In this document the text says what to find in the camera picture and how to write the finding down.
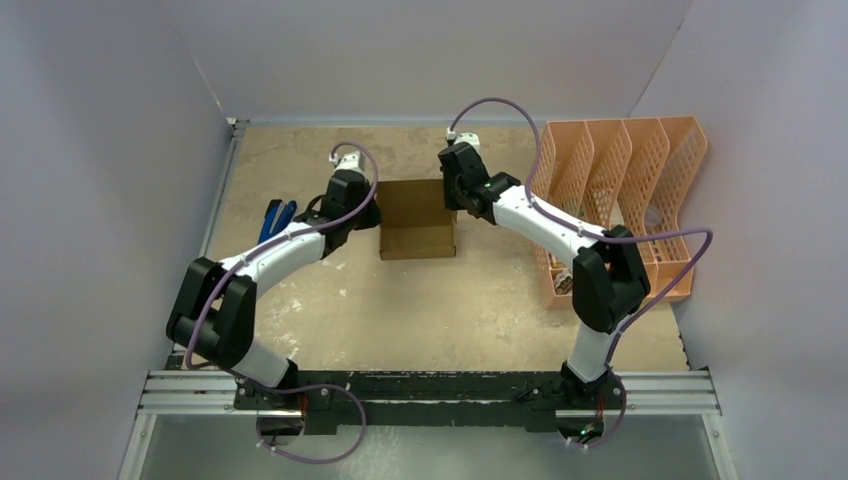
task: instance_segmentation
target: orange mesh tray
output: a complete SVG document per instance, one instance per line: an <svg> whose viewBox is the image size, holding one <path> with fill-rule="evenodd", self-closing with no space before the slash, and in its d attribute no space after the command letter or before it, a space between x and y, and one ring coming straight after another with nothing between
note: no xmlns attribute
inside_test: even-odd
<svg viewBox="0 0 848 480"><path fill-rule="evenodd" d="M566 213L605 227L618 211L636 236L678 230L680 206L705 151L706 137L694 117L549 122L532 188ZM659 221L649 228L646 215ZM570 308L570 283L555 286L567 269L534 247L542 304ZM650 297L691 258L680 238L639 244L639 253L653 286ZM685 298L691 284L692 272L665 300Z"/></svg>

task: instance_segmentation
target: cardboard box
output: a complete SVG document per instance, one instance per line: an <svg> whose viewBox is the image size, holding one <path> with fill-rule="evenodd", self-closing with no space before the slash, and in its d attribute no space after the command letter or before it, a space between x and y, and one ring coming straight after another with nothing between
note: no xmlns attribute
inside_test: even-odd
<svg viewBox="0 0 848 480"><path fill-rule="evenodd" d="M445 208L442 180L397 180L377 184L380 259L456 256L456 212Z"/></svg>

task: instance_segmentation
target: white backdrop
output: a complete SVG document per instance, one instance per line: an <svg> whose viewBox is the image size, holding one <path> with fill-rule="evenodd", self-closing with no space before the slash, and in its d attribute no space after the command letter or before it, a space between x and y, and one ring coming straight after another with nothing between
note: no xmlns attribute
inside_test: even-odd
<svg viewBox="0 0 848 480"><path fill-rule="evenodd" d="M421 124L626 116L691 0L165 3L228 116Z"/></svg>
<svg viewBox="0 0 848 480"><path fill-rule="evenodd" d="M229 128L156 2L0 2L0 477L116 478Z"/></svg>
<svg viewBox="0 0 848 480"><path fill-rule="evenodd" d="M697 114L710 140L683 223L716 237L677 313L742 478L848 470L846 18L840 0L696 0L634 111Z"/></svg>

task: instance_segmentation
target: robotic arm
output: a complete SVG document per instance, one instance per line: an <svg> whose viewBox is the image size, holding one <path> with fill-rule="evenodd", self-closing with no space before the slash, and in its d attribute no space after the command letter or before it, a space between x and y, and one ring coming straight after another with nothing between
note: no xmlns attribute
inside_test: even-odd
<svg viewBox="0 0 848 480"><path fill-rule="evenodd" d="M367 197L370 183L359 152L343 157L327 184L317 210L309 208L278 234L291 238L295 232L327 224L352 212ZM296 365L264 345L254 342L256 301L271 287L311 263L322 260L347 242L353 230L376 227L382 221L375 200L358 215L334 227L306 233L256 253L263 245L221 262L202 257L188 268L166 334L187 346L206 299L224 275L238 262L239 268L222 292L217 309L210 309L195 351L224 370L231 370L272 388L295 381Z"/></svg>
<svg viewBox="0 0 848 480"><path fill-rule="evenodd" d="M520 181L503 172L489 175L474 134L461 134L456 143L439 152L439 161L448 209L466 210L476 218L523 235L554 254L573 272L572 303L582 323L562 374L583 391L602 382L619 325L639 309L651 286L635 244L609 245L585 237L582 232L608 237L628 237L632 233L623 226L606 231L537 198L535 201L545 210L578 225L579 230L574 232L544 217L530 204Z"/></svg>

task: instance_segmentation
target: black mounting plate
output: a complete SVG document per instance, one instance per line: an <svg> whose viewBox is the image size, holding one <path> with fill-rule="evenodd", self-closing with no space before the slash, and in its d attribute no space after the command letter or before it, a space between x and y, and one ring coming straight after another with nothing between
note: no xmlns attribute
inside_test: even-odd
<svg viewBox="0 0 848 480"><path fill-rule="evenodd" d="M591 392L564 386L560 372L419 372L300 370L297 386L334 384L349 389L363 403L369 425L511 426L528 432L556 432L573 425L557 412L594 412L600 396L607 410L621 408L619 387L607 375ZM358 425L359 411L341 392L307 392L305 434L334 434L339 425ZM275 395L239 385L238 410L299 409L297 395ZM592 416L586 417L588 423Z"/></svg>

